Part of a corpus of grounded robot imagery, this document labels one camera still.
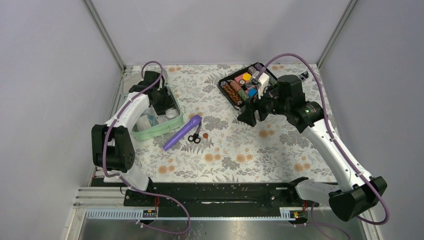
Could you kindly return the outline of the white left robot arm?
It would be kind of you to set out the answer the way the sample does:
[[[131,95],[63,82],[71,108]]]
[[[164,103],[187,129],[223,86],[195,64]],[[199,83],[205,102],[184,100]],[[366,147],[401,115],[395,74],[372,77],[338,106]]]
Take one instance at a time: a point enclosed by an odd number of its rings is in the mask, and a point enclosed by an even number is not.
[[[128,90],[125,102],[106,123],[96,124],[91,129],[93,164],[103,169],[107,178],[117,177],[131,190],[144,206],[152,204],[155,192],[149,188],[151,179],[133,169],[136,158],[133,127],[142,113],[160,102],[160,91],[166,87],[165,70],[147,70],[141,81]]]

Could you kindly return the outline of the mint green medicine kit case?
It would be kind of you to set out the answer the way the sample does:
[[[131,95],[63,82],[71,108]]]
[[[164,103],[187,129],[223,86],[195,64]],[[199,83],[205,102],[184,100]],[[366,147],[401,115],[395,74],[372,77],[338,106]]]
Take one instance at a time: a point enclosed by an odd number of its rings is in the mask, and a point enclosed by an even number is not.
[[[120,87],[121,94],[123,96],[127,96],[129,93],[143,90],[152,84],[159,77],[160,73],[161,70],[156,68],[153,70],[144,70],[143,73],[125,76]],[[183,124],[183,113],[181,111],[180,104],[174,95],[174,92],[168,86],[168,73],[166,71],[163,71],[160,81],[145,92],[149,100],[149,107],[147,109],[154,109],[153,106],[150,105],[150,92],[154,89],[160,90],[164,87],[168,87],[170,89],[171,96],[176,103],[173,109],[178,111],[178,116],[173,119],[167,119],[166,114],[157,115],[158,125],[151,127],[147,119],[142,117],[143,113],[141,113],[131,131],[132,135],[137,141],[145,141],[170,133],[172,130],[179,128]]]

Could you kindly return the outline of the black handled scissors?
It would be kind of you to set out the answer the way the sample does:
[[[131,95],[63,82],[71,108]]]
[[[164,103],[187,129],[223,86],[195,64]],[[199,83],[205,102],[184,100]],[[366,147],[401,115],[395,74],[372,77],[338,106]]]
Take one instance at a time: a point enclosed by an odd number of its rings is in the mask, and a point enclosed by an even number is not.
[[[199,133],[200,133],[200,131],[201,131],[201,128],[202,128],[202,124],[200,123],[200,124],[198,125],[198,127],[197,127],[196,131],[195,131],[192,135],[189,135],[189,136],[188,136],[188,141],[189,141],[189,142],[192,142],[192,143],[195,143],[195,144],[199,144],[199,143],[200,143],[201,138],[200,138],[200,136],[199,136]]]

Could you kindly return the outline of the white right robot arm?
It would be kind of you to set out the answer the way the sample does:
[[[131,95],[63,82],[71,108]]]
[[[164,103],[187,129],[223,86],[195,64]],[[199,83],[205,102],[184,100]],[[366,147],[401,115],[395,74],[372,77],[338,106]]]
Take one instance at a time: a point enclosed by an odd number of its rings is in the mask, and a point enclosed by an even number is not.
[[[269,76],[253,77],[249,81],[256,93],[245,100],[240,122],[250,126],[269,114],[283,115],[298,132],[308,139],[319,152],[337,180],[336,185],[316,182],[300,177],[292,181],[287,191],[287,201],[299,206],[313,201],[330,206],[333,213],[347,222],[381,203],[387,189],[383,177],[374,177],[356,161],[335,133],[323,106],[307,101],[301,79],[296,75],[284,75],[269,85]]]

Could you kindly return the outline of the blue cotton ball bag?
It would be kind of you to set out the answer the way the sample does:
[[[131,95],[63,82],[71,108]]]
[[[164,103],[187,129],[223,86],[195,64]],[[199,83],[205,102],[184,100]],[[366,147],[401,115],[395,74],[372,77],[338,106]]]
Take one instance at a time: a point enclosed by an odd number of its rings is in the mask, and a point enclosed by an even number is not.
[[[142,117],[144,117],[145,119],[147,119],[149,125],[151,127],[154,127],[156,125],[159,124],[158,120],[157,120],[157,113],[153,108],[148,108],[147,110],[145,110],[142,115]]]

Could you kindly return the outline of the white tape roll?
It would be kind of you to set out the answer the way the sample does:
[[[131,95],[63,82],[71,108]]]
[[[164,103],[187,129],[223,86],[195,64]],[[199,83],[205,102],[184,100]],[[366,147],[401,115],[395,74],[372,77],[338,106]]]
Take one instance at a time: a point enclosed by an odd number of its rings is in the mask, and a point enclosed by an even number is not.
[[[170,108],[165,112],[165,116],[168,120],[174,119],[179,115],[178,111],[174,108]]]

